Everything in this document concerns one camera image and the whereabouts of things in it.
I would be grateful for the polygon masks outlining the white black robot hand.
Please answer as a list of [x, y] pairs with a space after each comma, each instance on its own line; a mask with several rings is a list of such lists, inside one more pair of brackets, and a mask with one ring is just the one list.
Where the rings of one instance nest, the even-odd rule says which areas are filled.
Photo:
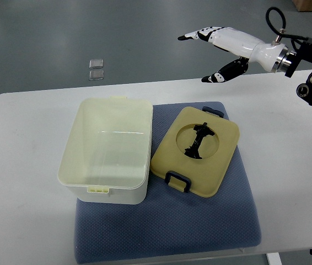
[[288, 48], [281, 43], [267, 44], [262, 40], [231, 27], [207, 27], [178, 37], [178, 40], [202, 40], [213, 46], [237, 55], [239, 58], [223, 66], [210, 76], [201, 79], [204, 83], [230, 81], [248, 70], [250, 62], [259, 63], [267, 72], [287, 71], [291, 62]]

